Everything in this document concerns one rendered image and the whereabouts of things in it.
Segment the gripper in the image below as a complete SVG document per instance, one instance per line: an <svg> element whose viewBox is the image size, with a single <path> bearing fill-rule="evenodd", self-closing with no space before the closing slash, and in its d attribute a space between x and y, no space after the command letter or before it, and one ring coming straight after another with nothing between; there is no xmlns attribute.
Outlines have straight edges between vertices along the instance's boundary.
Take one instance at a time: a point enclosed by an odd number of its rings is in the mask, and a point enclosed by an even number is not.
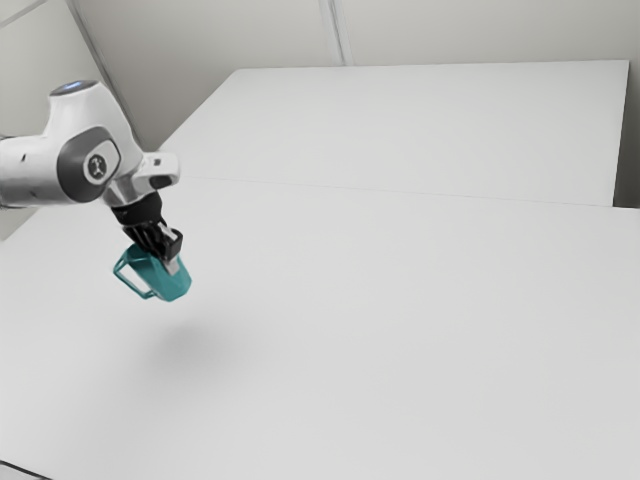
<svg viewBox="0 0 640 480"><path fill-rule="evenodd" d="M112 207L111 212L124 233L147 252L161 252L159 258L169 275L175 275L180 266L178 256L183 235L169 227L162 217L159 193L151 193L129 205Z"/></svg>

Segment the teal faceted mug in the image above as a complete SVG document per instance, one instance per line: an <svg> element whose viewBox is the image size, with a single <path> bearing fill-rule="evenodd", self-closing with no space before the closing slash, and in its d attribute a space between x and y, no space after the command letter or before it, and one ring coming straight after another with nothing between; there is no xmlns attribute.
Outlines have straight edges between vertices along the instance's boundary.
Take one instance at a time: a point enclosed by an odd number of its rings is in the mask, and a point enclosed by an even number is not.
<svg viewBox="0 0 640 480"><path fill-rule="evenodd" d="M129 267L145 285L140 289L124 273ZM132 244L116 261L112 273L139 298L148 300L157 298L164 302L173 302L186 295L192 279L180 255L166 266L160 259Z"/></svg>

